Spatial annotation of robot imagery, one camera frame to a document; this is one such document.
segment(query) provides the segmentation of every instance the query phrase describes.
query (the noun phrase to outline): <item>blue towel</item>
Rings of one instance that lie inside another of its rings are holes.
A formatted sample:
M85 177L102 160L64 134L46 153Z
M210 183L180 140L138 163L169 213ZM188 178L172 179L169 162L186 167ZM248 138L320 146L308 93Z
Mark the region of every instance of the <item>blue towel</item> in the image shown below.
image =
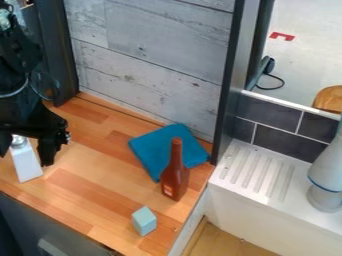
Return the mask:
M171 140L174 137L182 139L185 167L191 168L208 160L209 154L182 124L168 125L128 142L131 150L155 182L159 181L160 174L169 163Z

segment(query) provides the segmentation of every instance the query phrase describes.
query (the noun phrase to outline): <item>black frame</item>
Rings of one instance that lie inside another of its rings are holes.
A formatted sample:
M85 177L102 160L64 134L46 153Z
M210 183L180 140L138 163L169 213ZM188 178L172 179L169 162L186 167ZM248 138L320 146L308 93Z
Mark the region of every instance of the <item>black frame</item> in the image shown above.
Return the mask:
M213 165L217 165L232 140L237 106L244 86L241 85L241 88L239 88L239 86L232 85L235 57L238 50L244 8L245 0L235 1L232 28L216 120L214 145L211 153L211 164Z
M43 48L44 68L60 83L54 105L63 105L79 92L64 1L35 0L33 5L23 9L23 15L30 16L31 24L27 25Z
M23 256L11 228L0 209L0 255L2 256Z
M252 91L264 73L270 57L262 58L275 0L260 0L245 89Z

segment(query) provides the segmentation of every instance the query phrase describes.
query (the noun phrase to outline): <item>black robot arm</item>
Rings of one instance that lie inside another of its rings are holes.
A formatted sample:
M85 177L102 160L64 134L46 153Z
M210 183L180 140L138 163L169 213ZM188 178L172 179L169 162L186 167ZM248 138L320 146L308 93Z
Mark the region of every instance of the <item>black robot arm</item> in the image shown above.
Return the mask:
M32 74L42 52L22 31L13 6L0 0L0 156L12 134L38 139L41 166L54 163L56 153L70 138L67 121L48 110L35 88Z

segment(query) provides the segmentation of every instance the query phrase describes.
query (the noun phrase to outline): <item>small cube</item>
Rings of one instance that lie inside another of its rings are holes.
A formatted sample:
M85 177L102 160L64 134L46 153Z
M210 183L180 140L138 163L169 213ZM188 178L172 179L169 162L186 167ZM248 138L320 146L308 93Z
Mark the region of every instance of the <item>small cube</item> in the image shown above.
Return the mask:
M157 226L156 216L144 206L132 214L132 224L140 236L145 236Z

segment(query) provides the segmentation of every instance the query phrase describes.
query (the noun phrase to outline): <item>brown bottle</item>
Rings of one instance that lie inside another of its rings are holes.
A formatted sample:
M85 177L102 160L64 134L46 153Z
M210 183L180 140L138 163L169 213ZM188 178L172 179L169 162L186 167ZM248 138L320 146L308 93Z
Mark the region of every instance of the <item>brown bottle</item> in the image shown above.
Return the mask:
M179 201L189 185L189 170L182 162L182 140L171 141L170 162L160 176L162 193L175 201Z

